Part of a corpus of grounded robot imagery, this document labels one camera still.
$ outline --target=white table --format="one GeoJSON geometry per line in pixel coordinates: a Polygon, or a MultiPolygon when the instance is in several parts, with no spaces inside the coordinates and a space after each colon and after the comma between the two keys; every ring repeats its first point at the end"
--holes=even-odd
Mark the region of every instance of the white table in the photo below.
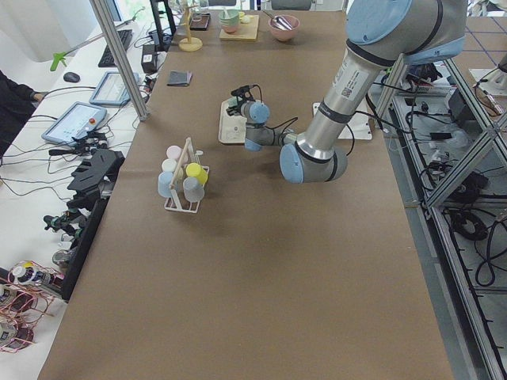
{"type": "MultiPolygon", "coordinates": [[[[144,78],[141,67],[141,47],[134,47],[134,43],[147,33],[147,28],[136,23],[125,25],[123,29],[132,29],[133,38],[131,47],[128,49],[128,59],[133,71],[144,78]]],[[[100,33],[97,28],[90,36],[100,33]]],[[[98,60],[105,48],[105,40],[99,39],[85,47],[82,47],[71,60],[69,67],[65,70],[73,71],[80,75],[79,83],[67,83],[63,75],[56,81],[52,89],[59,89],[71,86],[96,86],[106,71],[116,68],[99,68],[98,60]]],[[[66,89],[49,94],[39,105],[34,115],[61,116],[74,102],[88,102],[93,90],[66,89]]],[[[113,116],[118,108],[109,108],[106,119],[113,116]]],[[[53,184],[27,184],[7,181],[6,183],[14,191],[24,194],[43,186],[52,186],[62,198],[71,198],[74,192],[67,190],[72,177],[70,174],[75,166],[84,157],[67,155],[64,161],[55,157],[51,160],[48,173],[48,149],[54,147],[51,144],[44,146],[47,149],[20,154],[22,150],[33,150],[42,146],[45,141],[40,135],[47,130],[53,120],[45,117],[32,118],[23,128],[11,146],[0,167],[2,178],[17,179],[23,181],[54,181],[53,184]]],[[[127,104],[109,122],[110,132],[107,134],[109,148],[120,150],[124,156],[127,155],[130,142],[134,139],[137,123],[139,122],[135,109],[127,104]]],[[[52,255],[61,247],[60,240],[62,233],[53,234],[44,230],[45,215],[61,215],[67,209],[65,201],[60,200],[49,188],[32,192],[26,196],[14,195],[5,184],[0,182],[0,231],[2,232],[2,255],[0,256],[0,267],[11,269],[16,263],[22,260],[33,260],[44,267],[57,267],[52,263],[52,255]]],[[[50,306],[49,313],[53,316],[44,316],[34,328],[34,342],[30,347],[19,351],[16,354],[0,353],[0,367],[2,373],[0,378],[10,380],[31,380],[36,379],[40,368],[44,364],[52,341],[54,340],[59,323],[65,312],[66,304],[56,299],[50,306]]]]}

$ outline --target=computer mouse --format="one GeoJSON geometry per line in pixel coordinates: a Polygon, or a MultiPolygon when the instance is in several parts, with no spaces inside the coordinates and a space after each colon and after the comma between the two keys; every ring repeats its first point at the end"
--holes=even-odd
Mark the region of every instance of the computer mouse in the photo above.
{"type": "Polygon", "coordinates": [[[63,75],[63,80],[65,82],[77,83],[81,80],[81,77],[72,71],[68,71],[63,75]]]}

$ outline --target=green handle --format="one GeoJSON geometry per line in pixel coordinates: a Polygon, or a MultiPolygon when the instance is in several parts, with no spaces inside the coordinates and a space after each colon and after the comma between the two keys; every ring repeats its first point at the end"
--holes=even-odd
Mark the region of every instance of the green handle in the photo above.
{"type": "Polygon", "coordinates": [[[67,53],[53,53],[53,62],[49,70],[55,71],[60,62],[63,63],[64,66],[67,66],[65,63],[65,55],[67,55],[67,53]]]}

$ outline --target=black jacket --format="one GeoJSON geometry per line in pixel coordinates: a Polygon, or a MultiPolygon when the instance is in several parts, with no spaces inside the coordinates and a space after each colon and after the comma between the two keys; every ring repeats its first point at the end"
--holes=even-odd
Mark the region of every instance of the black jacket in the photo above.
{"type": "Polygon", "coordinates": [[[35,92],[27,85],[18,85],[0,71],[0,155],[9,147],[35,111],[35,92]]]}

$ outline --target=cutting board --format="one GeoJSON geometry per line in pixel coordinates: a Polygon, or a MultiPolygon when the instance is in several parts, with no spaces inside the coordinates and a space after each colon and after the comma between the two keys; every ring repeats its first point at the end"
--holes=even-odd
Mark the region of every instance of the cutting board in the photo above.
{"type": "Polygon", "coordinates": [[[239,29],[232,34],[220,30],[220,39],[224,41],[255,41],[259,29],[259,15],[250,14],[247,16],[250,16],[250,23],[240,23],[239,29]]]}

